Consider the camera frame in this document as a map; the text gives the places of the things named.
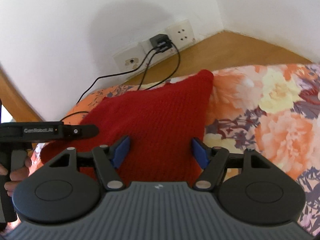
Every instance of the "red cloth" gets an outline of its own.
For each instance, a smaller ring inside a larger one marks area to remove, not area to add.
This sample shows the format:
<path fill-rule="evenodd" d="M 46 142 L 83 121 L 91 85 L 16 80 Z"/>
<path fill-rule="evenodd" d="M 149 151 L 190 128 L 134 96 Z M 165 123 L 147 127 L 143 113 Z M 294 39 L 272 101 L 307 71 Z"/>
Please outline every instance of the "red cloth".
<path fill-rule="evenodd" d="M 117 170 L 126 184 L 130 181 L 193 184 L 201 169 L 191 153 L 191 139 L 204 136 L 212 81 L 212 73 L 202 70 L 176 84 L 104 98 L 81 122 L 98 126 L 99 135 L 52 142 L 42 149 L 41 160 L 45 163 L 67 147 L 76 147 L 78 152 L 90 151 L 129 135 L 130 152 Z M 92 175 L 93 169 L 81 171 Z"/>

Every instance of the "black power adapter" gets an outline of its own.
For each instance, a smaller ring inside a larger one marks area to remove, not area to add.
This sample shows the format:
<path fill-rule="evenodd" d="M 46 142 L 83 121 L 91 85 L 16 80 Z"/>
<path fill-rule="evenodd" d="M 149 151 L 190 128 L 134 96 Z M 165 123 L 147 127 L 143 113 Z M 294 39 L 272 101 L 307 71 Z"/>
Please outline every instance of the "black power adapter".
<path fill-rule="evenodd" d="M 150 39 L 152 47 L 158 53 L 163 53 L 172 48 L 172 42 L 167 34 L 158 34 Z"/>

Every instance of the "yellow flower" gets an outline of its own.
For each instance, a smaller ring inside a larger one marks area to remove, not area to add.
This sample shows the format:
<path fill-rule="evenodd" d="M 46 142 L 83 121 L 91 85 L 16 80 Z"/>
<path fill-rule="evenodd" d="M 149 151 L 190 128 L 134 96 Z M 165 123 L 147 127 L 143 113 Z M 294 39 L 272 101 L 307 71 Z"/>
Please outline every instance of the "yellow flower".
<path fill-rule="evenodd" d="M 235 147 L 236 140 L 221 139 L 221 134 L 207 133 L 204 135 L 203 142 L 208 147 L 220 146 L 226 148 L 231 153 L 243 153 L 241 149 Z"/>
<path fill-rule="evenodd" d="M 262 78 L 262 98 L 259 106 L 267 113 L 293 108 L 293 102 L 300 100 L 300 88 L 293 79 L 285 80 L 281 72 L 268 68 Z"/>

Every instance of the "floral bedsheet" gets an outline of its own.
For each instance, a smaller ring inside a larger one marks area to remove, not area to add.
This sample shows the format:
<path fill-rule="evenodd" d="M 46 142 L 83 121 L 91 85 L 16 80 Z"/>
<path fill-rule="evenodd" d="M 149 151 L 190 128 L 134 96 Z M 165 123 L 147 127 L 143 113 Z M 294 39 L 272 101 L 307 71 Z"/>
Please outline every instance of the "floral bedsheet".
<path fill-rule="evenodd" d="M 233 153 L 254 146 L 286 172 L 306 193 L 298 223 L 316 235 L 320 232 L 320 65 L 249 65 L 213 74 L 204 143 Z M 103 97 L 136 89 L 120 85 L 95 91 L 68 114 L 90 111 Z M 65 123 L 78 124 L 84 115 L 69 117 Z M 41 147 L 34 153 L 34 164 L 39 163 Z M 231 170 L 227 176 L 236 173 Z"/>

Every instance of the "white wall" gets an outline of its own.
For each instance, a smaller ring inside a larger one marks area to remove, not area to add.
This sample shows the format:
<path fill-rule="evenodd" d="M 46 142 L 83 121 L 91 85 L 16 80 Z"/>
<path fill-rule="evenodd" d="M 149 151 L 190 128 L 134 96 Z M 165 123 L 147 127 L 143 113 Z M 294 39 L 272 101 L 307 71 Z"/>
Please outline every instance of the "white wall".
<path fill-rule="evenodd" d="M 320 62 L 320 0 L 218 0 L 218 5 L 225 30 Z"/>
<path fill-rule="evenodd" d="M 198 41 L 222 30 L 216 0 L 0 0 L 0 62 L 35 111 L 57 120 L 96 77 L 119 72 L 113 54 L 184 19 Z"/>

